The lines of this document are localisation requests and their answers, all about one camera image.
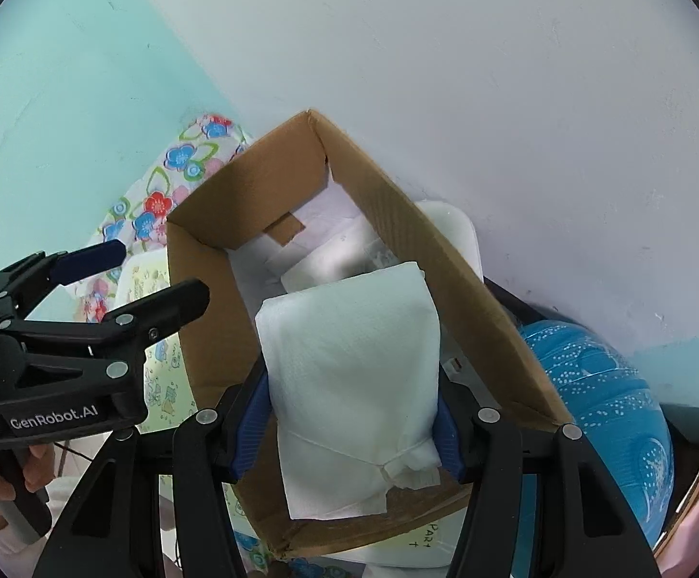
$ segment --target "blue bag with white dots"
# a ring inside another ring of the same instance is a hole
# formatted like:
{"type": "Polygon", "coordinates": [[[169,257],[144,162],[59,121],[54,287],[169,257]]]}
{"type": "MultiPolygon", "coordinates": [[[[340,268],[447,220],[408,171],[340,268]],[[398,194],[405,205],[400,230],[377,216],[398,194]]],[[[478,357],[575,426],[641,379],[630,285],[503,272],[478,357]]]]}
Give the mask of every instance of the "blue bag with white dots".
{"type": "MultiPolygon", "coordinates": [[[[520,335],[654,545],[673,491],[673,452],[668,425],[649,385],[616,350],[577,324],[537,321],[522,326],[520,335]]],[[[528,573],[535,495],[533,476],[524,476],[516,577],[528,573]]]]}

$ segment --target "white paper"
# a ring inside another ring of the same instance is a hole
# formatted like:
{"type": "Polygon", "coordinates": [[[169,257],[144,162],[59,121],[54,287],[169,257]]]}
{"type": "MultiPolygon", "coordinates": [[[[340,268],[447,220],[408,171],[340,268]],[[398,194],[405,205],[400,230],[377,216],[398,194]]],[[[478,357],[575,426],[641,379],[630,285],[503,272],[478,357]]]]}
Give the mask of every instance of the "white paper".
{"type": "Polygon", "coordinates": [[[264,302],[256,327],[293,519],[385,512],[439,483],[440,325],[415,263],[264,302]]]}

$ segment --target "blue gripper pad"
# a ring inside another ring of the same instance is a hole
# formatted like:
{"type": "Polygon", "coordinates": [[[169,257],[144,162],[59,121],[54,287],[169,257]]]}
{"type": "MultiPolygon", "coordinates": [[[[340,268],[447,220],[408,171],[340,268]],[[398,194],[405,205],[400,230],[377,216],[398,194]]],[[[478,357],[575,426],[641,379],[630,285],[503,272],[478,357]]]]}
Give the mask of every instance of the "blue gripper pad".
{"type": "Polygon", "coordinates": [[[441,465],[460,481],[464,476],[464,463],[459,451],[459,432],[451,417],[443,396],[438,395],[438,410],[433,423],[433,442],[438,451],[441,465]]]}
{"type": "Polygon", "coordinates": [[[256,461],[271,412],[270,378],[263,372],[237,427],[237,450],[229,469],[238,480],[243,478],[243,474],[251,469],[256,461]]]}
{"type": "Polygon", "coordinates": [[[119,267],[126,256],[125,244],[107,241],[58,258],[50,271],[50,282],[67,285],[119,267]]]}

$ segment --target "red flower print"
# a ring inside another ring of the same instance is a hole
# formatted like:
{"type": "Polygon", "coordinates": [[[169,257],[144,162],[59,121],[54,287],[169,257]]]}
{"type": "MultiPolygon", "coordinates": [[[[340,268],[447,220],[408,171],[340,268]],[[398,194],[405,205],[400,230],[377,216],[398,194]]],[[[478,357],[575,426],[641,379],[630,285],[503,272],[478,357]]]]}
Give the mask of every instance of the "red flower print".
{"type": "Polygon", "coordinates": [[[214,124],[220,124],[226,127],[232,125],[231,119],[227,119],[226,117],[222,117],[221,115],[209,115],[208,117],[210,117],[210,121],[212,121],[214,124]]]}
{"type": "Polygon", "coordinates": [[[173,208],[173,200],[166,198],[165,194],[155,191],[144,200],[144,211],[150,212],[154,217],[165,217],[173,208]]]}
{"type": "Polygon", "coordinates": [[[100,322],[103,321],[105,314],[106,304],[104,304],[104,302],[99,302],[98,306],[95,308],[95,320],[100,324],[100,322]]]}

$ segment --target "floral fabric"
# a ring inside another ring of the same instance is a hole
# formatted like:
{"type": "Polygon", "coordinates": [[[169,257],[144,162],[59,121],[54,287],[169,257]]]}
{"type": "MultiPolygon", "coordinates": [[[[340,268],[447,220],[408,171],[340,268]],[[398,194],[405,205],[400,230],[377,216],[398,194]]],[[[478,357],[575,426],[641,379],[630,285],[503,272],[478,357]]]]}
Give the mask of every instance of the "floral fabric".
{"type": "MultiPolygon", "coordinates": [[[[156,250],[148,259],[134,261],[120,280],[117,302],[127,304],[170,286],[167,250],[156,250]]],[[[144,402],[148,415],[139,431],[157,432],[178,426],[197,412],[186,376],[179,336],[172,334],[145,351],[144,402]]],[[[160,475],[160,492],[172,498],[173,478],[160,475]]]]}
{"type": "MultiPolygon", "coordinates": [[[[235,541],[237,542],[237,549],[243,559],[243,567],[246,572],[251,572],[255,569],[266,572],[270,563],[275,560],[270,550],[267,550],[266,546],[256,537],[235,532],[235,541]]],[[[324,558],[299,558],[288,561],[290,578],[360,578],[362,575],[362,565],[357,565],[360,571],[356,573],[340,565],[357,564],[345,564],[343,561],[324,558]]]]}
{"type": "MultiPolygon", "coordinates": [[[[250,137],[223,115],[207,113],[189,124],[106,212],[88,245],[118,239],[127,258],[167,243],[166,218],[200,184],[243,152],[250,137]]],[[[101,321],[111,310],[121,267],[69,287],[79,298],[75,318],[101,321]]]]}

